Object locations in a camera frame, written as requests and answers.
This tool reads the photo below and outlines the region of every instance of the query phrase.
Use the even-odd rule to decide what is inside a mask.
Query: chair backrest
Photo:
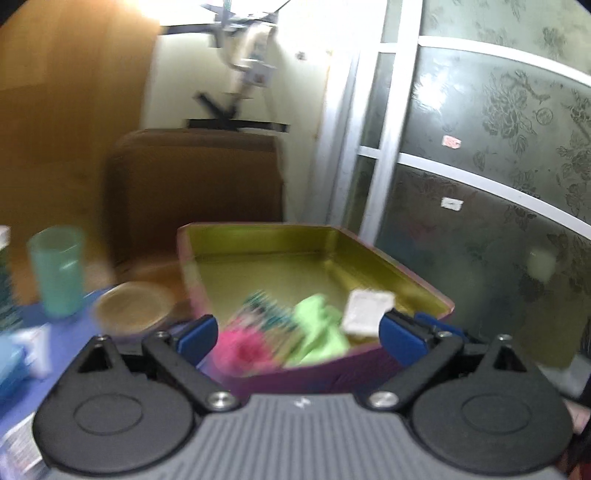
[[[106,162],[105,230],[117,277],[134,261],[176,254],[191,222],[281,222],[276,137],[203,129],[143,130]]]

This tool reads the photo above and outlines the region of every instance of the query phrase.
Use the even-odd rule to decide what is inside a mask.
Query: green cloth
[[[292,319],[304,333],[304,338],[285,365],[302,367],[346,355],[350,345],[340,330],[342,316],[340,311],[326,304],[323,295],[313,295],[299,302]]]

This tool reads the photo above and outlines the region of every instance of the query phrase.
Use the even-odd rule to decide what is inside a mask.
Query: gray gripper base
[[[47,477],[48,480],[75,478],[55,470]],[[239,411],[206,417],[194,437],[172,458],[122,478],[490,480],[494,477],[472,475],[433,458],[410,436],[400,417],[365,410],[351,395],[255,395]],[[512,478],[560,480],[564,476],[548,467]]]

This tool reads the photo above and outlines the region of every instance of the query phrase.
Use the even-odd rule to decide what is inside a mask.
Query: green plastic cup
[[[73,226],[52,226],[28,241],[43,309],[52,318],[76,313],[83,304],[84,233]]]

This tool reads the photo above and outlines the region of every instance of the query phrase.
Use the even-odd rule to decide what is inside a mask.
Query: blue gripper pad
[[[407,329],[382,317],[379,323],[379,342],[392,358],[408,367],[429,352],[427,345]]]
[[[197,325],[190,324],[178,335],[177,352],[191,365],[197,366],[217,343],[217,320],[204,315]]]
[[[440,322],[427,313],[416,313],[414,318],[419,322],[452,332],[454,335],[460,336],[465,341],[468,340],[461,329]],[[382,317],[382,320],[379,323],[379,341],[388,354],[403,367],[412,365],[429,352],[429,348],[423,340],[414,336],[407,329],[401,327],[386,316]]]

